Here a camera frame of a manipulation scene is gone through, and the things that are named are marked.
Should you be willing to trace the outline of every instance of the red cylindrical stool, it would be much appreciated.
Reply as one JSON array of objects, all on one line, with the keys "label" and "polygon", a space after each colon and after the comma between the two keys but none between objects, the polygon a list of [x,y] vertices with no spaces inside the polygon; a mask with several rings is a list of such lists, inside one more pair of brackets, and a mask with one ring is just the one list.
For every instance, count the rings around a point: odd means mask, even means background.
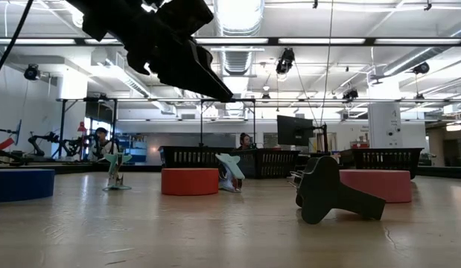
[{"label": "red cylindrical stool", "polygon": [[193,196],[218,192],[217,168],[163,168],[163,194]]},{"label": "red cylindrical stool", "polygon": [[386,202],[411,202],[410,172],[405,170],[340,170],[341,182]]}]

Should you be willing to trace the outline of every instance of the ceiling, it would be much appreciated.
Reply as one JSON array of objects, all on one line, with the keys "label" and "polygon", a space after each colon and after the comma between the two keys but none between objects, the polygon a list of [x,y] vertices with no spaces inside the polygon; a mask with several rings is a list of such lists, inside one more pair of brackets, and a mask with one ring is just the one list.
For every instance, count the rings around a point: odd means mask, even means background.
[{"label": "ceiling", "polygon": [[[213,10],[212,0],[206,0]],[[431,1],[433,8],[424,11],[426,0],[339,0],[334,1],[331,23],[331,1],[319,0],[317,9],[313,1],[266,0],[259,36],[347,36],[347,37],[448,37],[447,31],[461,23],[461,0]],[[0,38],[10,37],[22,15],[25,1],[0,1]],[[65,1],[35,1],[20,37],[84,37],[73,22],[73,11]],[[196,36],[216,36],[212,22],[201,28]],[[15,47],[13,54],[20,56],[59,56],[80,66],[93,83],[89,91],[106,92],[108,95],[129,97],[130,90],[120,80],[100,71],[90,60],[93,47]],[[372,66],[390,64],[416,48],[410,47],[295,47],[296,64],[286,80],[277,81],[275,62],[284,46],[267,46],[254,53],[252,68],[248,74],[248,90],[245,97],[260,98],[264,86],[270,87],[271,98],[313,98],[336,96],[351,87],[366,94],[366,74]],[[123,48],[114,48],[125,55]],[[221,73],[220,56],[216,52],[212,68]],[[413,98],[416,92],[450,83],[461,77],[461,47],[451,48],[427,61],[430,72],[419,75],[399,74],[393,79],[399,82],[403,98]],[[124,66],[155,97],[178,98],[172,88],[162,85],[155,75],[148,77]],[[449,98],[461,94],[461,83],[430,95],[430,98]]]}]

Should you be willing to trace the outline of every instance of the white ceiling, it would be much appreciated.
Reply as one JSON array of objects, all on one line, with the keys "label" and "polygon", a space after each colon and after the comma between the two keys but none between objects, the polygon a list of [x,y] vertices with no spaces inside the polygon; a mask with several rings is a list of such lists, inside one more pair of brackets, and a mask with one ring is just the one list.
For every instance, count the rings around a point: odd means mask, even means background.
[{"label": "white ceiling", "polygon": [[[299,2],[300,6],[292,6],[285,2]],[[401,10],[406,8],[417,8],[411,11],[380,12],[383,8],[394,8],[401,0],[339,0],[335,1],[336,10],[333,13],[332,36],[443,36],[443,33],[461,22],[461,10],[440,10],[436,7],[461,7],[461,0],[432,1],[434,8],[430,11],[423,11],[426,0],[404,1]],[[289,0],[266,0],[263,22],[261,25],[261,36],[328,36],[330,27],[329,0],[319,0],[319,7],[312,9],[313,1],[289,1]],[[7,6],[7,28],[8,36],[14,32],[16,24],[22,15],[25,1],[12,1]],[[0,1],[0,37],[5,37],[5,13],[4,9],[7,1]],[[85,36],[84,33],[73,25],[71,12],[68,10],[56,10],[51,12],[46,9],[46,5],[54,9],[66,8],[64,1],[35,1],[33,10],[27,18],[22,29],[21,37],[78,37]],[[368,12],[355,12],[358,10],[368,10]],[[214,24],[205,26],[198,33],[198,36],[214,36]],[[249,90],[260,97],[262,87],[267,84],[271,92],[277,90],[275,72],[270,74],[268,71],[274,70],[274,62],[279,58],[284,47],[265,47],[262,52],[255,52],[252,76],[249,79]],[[44,48],[44,47],[15,47],[13,53],[16,55],[48,55],[61,56],[79,65],[84,70],[97,76],[98,83],[93,83],[90,91],[105,91],[108,94],[128,95],[129,90],[119,80],[113,77],[100,76],[96,72],[96,66],[92,66],[89,55],[94,48]],[[313,96],[320,92],[322,97],[324,91],[331,97],[331,92],[341,93],[343,89],[338,89],[341,83],[361,71],[366,66],[372,64],[388,64],[414,48],[405,47],[377,47],[374,49],[374,59],[372,59],[371,48],[365,47],[296,47],[293,48],[296,55],[296,63],[299,67],[293,67],[288,74],[286,81],[278,83],[280,98],[295,98],[303,94],[303,88],[308,95]],[[453,79],[461,77],[461,63],[444,71],[438,71],[452,63],[461,60],[461,48],[452,48],[433,59],[428,60],[431,66],[430,73],[425,77],[419,77],[419,90],[429,89],[434,86],[448,83]],[[267,63],[266,70],[260,63]],[[325,64],[330,66],[328,71],[328,84],[325,81]],[[219,56],[214,53],[214,69],[219,71]],[[145,77],[134,73],[143,85],[154,90],[156,96],[165,98],[176,97],[175,91],[162,87],[156,76]],[[402,74],[398,76],[401,81],[401,90],[407,95],[414,95],[416,84],[413,82],[413,75]],[[360,90],[360,95],[364,94],[367,87],[366,82],[361,80],[353,84]],[[440,92],[437,96],[446,98],[447,93],[460,93],[461,85],[456,88]]]}]

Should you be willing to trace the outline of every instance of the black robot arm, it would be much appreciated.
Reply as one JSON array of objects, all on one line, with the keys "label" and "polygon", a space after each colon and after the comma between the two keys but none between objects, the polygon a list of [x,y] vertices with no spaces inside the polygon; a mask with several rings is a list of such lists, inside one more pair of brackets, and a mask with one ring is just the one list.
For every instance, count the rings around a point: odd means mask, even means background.
[{"label": "black robot arm", "polygon": [[145,0],[157,11],[145,11],[142,0],[67,0],[83,13],[83,31],[101,41],[106,34],[124,44],[134,70],[157,73],[162,83],[222,102],[232,92],[212,71],[212,55],[191,36],[214,16],[204,0]]}]

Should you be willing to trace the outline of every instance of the light blue plastic object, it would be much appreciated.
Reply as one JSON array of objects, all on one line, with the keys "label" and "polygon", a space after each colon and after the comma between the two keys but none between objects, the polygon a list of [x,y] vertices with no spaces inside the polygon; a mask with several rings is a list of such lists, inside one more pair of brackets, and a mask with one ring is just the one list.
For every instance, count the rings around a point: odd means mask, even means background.
[{"label": "light blue plastic object", "polygon": [[109,180],[108,186],[103,191],[108,190],[130,190],[131,187],[124,185],[124,175],[119,177],[119,168],[123,163],[131,160],[132,156],[125,156],[123,153],[106,154],[104,158],[109,162]]},{"label": "light blue plastic object", "polygon": [[227,153],[221,153],[220,155],[216,154],[215,157],[222,162],[222,165],[226,169],[225,178],[220,178],[219,180],[219,188],[226,191],[237,192],[232,184],[232,180],[245,179],[245,175],[237,166],[240,161],[240,156],[230,156]]}]

